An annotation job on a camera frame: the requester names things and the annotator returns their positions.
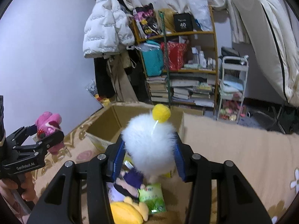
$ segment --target white wall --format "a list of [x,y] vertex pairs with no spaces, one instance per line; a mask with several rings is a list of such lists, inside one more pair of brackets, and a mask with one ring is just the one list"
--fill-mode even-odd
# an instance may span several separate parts
[[232,43],[231,25],[227,11],[214,12],[215,30],[217,36],[218,55],[221,55],[221,47],[232,47],[239,51],[240,55],[249,55],[249,72],[245,97],[259,99],[268,102],[282,103],[283,99],[274,90],[268,80],[262,74],[256,61],[255,52],[251,44]]
[[94,0],[13,0],[0,20],[0,94],[7,134],[60,113],[62,130],[100,108],[85,86],[94,78],[82,52]]

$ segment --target pink plush toy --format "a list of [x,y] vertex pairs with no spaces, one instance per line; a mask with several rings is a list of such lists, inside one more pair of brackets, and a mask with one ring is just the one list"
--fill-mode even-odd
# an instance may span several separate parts
[[[35,121],[35,125],[37,127],[37,138],[38,140],[44,139],[46,136],[54,133],[57,130],[61,130],[59,126],[61,124],[61,116],[60,114],[52,114],[51,112],[44,112],[38,119]],[[52,155],[57,155],[58,151],[64,148],[63,141],[59,144],[53,146],[48,151]]]

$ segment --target metal screw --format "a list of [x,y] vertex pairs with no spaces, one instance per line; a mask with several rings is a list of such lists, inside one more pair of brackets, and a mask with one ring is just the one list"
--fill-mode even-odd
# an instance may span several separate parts
[[66,161],[65,164],[64,164],[66,167],[70,167],[73,165],[73,162],[72,161]]
[[98,155],[98,159],[99,160],[104,160],[106,158],[106,155],[105,154],[100,154]]
[[225,165],[228,167],[232,167],[234,165],[234,163],[232,161],[228,160],[225,162]]
[[192,158],[193,158],[194,160],[199,160],[199,159],[201,158],[201,155],[199,155],[198,153],[194,153],[194,154],[192,155]]

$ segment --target purple cloth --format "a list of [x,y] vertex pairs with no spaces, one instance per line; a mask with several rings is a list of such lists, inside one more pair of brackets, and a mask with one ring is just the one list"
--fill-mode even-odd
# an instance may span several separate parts
[[132,168],[125,174],[124,180],[134,188],[140,189],[140,185],[143,183],[143,174],[137,172],[136,168]]

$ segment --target coat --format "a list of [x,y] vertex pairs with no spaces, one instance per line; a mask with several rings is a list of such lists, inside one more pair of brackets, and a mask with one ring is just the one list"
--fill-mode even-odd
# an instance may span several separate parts
[[85,58],[108,58],[135,42],[129,20],[117,0],[96,0],[84,28]]

